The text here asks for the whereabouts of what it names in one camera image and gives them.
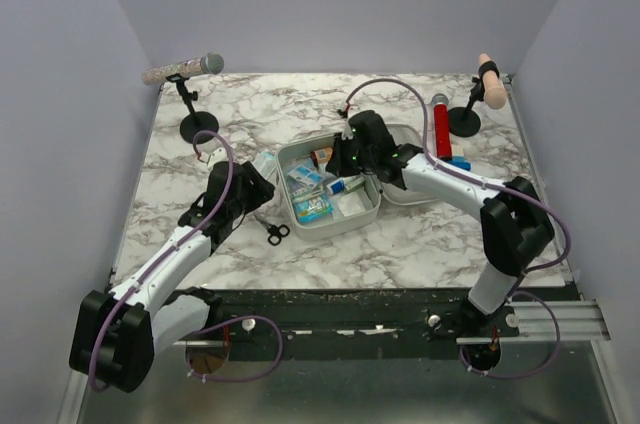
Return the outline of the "green medicine box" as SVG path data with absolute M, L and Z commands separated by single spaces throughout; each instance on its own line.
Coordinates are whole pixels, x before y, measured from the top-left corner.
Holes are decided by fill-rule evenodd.
M 360 186 L 364 185 L 366 179 L 362 175 L 352 176 L 343 179 L 343 191 L 345 193 L 350 193 L 358 189 Z

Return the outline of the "amber medicine bottle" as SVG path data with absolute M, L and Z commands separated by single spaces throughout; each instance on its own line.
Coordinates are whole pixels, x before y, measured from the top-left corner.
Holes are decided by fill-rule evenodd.
M 326 165 L 332 157 L 333 148 L 332 147 L 324 147 L 321 149 L 316 149 L 310 153 L 312 162 L 316 167 L 321 167 Z

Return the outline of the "blue white wipes packet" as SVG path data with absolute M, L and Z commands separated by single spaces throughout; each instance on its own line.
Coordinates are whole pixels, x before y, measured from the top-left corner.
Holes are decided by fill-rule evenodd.
M 319 186 L 324 178 L 321 174 L 305 165 L 297 165 L 289 170 L 287 176 L 293 181 L 314 189 Z

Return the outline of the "white gauze pad pack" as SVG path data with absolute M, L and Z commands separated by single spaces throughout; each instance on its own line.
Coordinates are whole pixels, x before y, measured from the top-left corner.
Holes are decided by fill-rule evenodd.
M 334 203 L 339 213 L 347 218 L 368 212 L 372 204 L 367 195 L 358 193 L 338 194 L 334 197 Z

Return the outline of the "cotton swab bag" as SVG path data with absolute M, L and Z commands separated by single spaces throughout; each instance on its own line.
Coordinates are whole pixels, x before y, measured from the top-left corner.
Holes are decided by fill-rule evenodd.
M 294 205 L 294 212 L 299 223 L 305 224 L 321 219 L 333 212 L 333 206 L 324 194 Z

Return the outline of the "grey medicine kit case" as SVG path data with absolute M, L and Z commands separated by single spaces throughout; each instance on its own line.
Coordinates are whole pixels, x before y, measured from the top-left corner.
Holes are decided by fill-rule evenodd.
M 294 182 L 290 171 L 300 166 L 312 169 L 312 153 L 331 147 L 333 141 L 331 133 L 314 135 L 286 144 L 275 154 L 282 207 L 292 221 L 291 229 L 300 239 L 318 241 L 367 226 L 376 220 L 384 203 L 415 207 L 436 201 L 428 194 L 382 183 L 373 175 L 364 175 L 353 191 L 333 195 L 327 187 L 337 178 L 329 174 L 312 192 L 302 196 L 303 186 Z

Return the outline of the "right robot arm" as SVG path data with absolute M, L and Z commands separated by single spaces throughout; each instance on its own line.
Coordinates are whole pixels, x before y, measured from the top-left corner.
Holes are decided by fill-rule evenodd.
M 327 170 L 335 176 L 369 173 L 381 183 L 432 196 L 480 223 L 487 264 L 459 315 L 471 335 L 493 328 L 495 312 L 555 237 L 532 183 L 521 176 L 508 182 L 479 176 L 433 158 L 421 146 L 398 144 L 371 110 L 353 115 L 334 134 L 332 148 Z

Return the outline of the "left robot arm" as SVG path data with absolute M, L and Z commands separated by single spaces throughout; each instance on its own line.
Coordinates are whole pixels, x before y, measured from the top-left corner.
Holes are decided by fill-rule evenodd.
M 274 196 L 250 162 L 221 161 L 207 188 L 179 218 L 160 250 L 133 276 L 82 300 L 72 341 L 72 370 L 124 392 L 144 381 L 154 358 L 185 335 L 214 337 L 219 301 L 179 284 L 232 234 L 234 223 Z

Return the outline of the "red toy microphone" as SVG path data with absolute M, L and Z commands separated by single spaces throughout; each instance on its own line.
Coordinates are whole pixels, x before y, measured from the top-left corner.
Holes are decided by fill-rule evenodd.
M 450 161 L 453 153 L 449 130 L 449 100 L 446 95 L 438 93 L 432 97 L 431 104 L 433 107 L 436 156 L 440 160 Z

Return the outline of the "left black mic stand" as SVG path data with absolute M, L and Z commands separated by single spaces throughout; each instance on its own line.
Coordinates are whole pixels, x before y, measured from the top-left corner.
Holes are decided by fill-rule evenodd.
M 187 77 L 180 74 L 173 74 L 166 78 L 167 82 L 175 85 L 178 95 L 188 110 L 188 115 L 180 123 L 179 133 L 185 142 L 204 144 L 214 138 L 212 132 L 218 132 L 219 122 L 213 114 L 195 110 L 193 103 L 198 100 L 199 95 L 196 91 L 188 90 L 187 80 Z

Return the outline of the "blue toy brick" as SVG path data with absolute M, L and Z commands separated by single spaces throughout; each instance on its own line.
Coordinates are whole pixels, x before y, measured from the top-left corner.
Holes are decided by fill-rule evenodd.
M 460 168 L 466 171 L 471 170 L 471 163 L 462 156 L 453 156 L 450 159 L 449 163 L 457 168 Z

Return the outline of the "glitter microphone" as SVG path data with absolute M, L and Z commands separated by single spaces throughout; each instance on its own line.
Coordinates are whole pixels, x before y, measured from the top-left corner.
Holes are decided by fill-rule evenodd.
M 174 75 L 185 79 L 207 74 L 217 75 L 223 71 L 224 65 L 224 59 L 220 54 L 208 53 L 201 58 L 149 69 L 142 74 L 142 82 L 145 85 L 154 85 L 165 82 Z

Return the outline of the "beige wooden microphone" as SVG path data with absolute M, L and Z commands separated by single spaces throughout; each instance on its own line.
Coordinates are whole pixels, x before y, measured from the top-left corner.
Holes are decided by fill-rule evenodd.
M 507 92 L 499 76 L 497 65 L 486 53 L 478 58 L 479 77 L 484 86 L 484 102 L 492 109 L 500 109 L 507 102 Z

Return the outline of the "black handled scissors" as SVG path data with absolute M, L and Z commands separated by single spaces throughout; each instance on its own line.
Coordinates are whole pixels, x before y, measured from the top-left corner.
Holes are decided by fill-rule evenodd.
M 286 224 L 273 224 L 258 213 L 254 213 L 253 217 L 266 230 L 267 242 L 271 246 L 280 245 L 282 240 L 290 234 L 290 228 Z

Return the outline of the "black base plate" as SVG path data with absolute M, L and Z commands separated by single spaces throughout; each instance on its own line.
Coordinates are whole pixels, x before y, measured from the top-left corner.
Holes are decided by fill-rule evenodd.
M 230 326 L 234 361 L 335 361 L 458 356 L 457 339 L 505 342 L 520 332 L 506 305 L 476 319 L 464 288 L 219 290 L 188 288 L 203 299 L 208 325 L 261 316 L 251 331 Z

